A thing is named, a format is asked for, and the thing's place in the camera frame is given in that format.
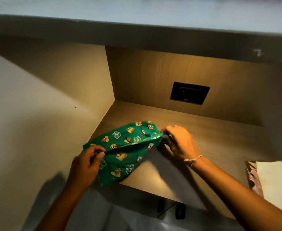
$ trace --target desk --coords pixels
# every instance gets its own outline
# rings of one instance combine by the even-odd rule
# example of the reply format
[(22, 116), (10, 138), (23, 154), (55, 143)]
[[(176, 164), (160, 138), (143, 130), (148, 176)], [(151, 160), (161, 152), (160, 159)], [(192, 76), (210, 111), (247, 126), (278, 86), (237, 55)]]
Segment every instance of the desk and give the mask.
[[(278, 160), (262, 127), (122, 101), (114, 102), (91, 139), (127, 123), (147, 120), (152, 121), (158, 129), (167, 125), (186, 128), (193, 136), (201, 154), (246, 187), (248, 181), (245, 160)], [(219, 213), (234, 218), (214, 191), (191, 169), (189, 172), (197, 188), (193, 188), (178, 168), (157, 149), (151, 150), (144, 160), (121, 184), (208, 210), (208, 206), (200, 198), (204, 196)]]

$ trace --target wooden panel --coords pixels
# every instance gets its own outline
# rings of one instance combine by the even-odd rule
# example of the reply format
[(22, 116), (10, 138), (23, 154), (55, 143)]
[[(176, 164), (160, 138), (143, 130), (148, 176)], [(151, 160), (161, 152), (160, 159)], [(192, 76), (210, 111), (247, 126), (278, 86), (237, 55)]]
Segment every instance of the wooden panel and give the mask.
[[(115, 101), (92, 138), (127, 123), (151, 120), (160, 129), (167, 125), (185, 127), (193, 136), (201, 153), (227, 173), (248, 186), (245, 160), (273, 161), (275, 156), (262, 127), (201, 117), (166, 109)], [(230, 211), (209, 186), (195, 173), (197, 187), (166, 158), (151, 151), (145, 162), (127, 179), (124, 185), (184, 202), (199, 209), (208, 209), (205, 196), (222, 214), (232, 217)]]
[[(255, 99), (269, 65), (116, 47), (106, 52), (116, 100), (262, 125)], [(209, 86), (203, 105), (170, 100), (174, 81)]]

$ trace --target black cable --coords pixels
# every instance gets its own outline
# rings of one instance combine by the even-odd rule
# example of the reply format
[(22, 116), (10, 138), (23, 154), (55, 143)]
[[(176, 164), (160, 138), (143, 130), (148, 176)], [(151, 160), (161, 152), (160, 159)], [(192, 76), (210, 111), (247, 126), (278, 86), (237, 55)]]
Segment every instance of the black cable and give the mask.
[(172, 204), (168, 209), (164, 210), (161, 214), (159, 214), (156, 218), (160, 217), (162, 214), (164, 214), (167, 210), (169, 210), (171, 207), (173, 207), (176, 204), (176, 202), (174, 204)]

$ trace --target green cloth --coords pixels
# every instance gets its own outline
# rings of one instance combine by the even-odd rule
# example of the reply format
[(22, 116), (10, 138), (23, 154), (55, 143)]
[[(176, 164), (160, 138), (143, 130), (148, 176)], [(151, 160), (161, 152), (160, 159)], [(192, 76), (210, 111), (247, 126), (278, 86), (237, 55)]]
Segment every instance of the green cloth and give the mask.
[(131, 174), (147, 151), (159, 145), (162, 135), (151, 121), (135, 122), (90, 140), (83, 149), (91, 144), (106, 149), (98, 172), (101, 185), (106, 186), (122, 181)]

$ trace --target cartoon print fabric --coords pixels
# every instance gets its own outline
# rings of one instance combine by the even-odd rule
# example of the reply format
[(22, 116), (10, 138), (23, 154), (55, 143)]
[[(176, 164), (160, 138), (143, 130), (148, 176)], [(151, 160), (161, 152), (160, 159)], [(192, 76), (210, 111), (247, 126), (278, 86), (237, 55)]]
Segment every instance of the cartoon print fabric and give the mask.
[(90, 140), (83, 149), (97, 144), (107, 150), (98, 172), (101, 185), (106, 186), (131, 174), (142, 163), (144, 155), (159, 145), (162, 135), (151, 121), (135, 122)]

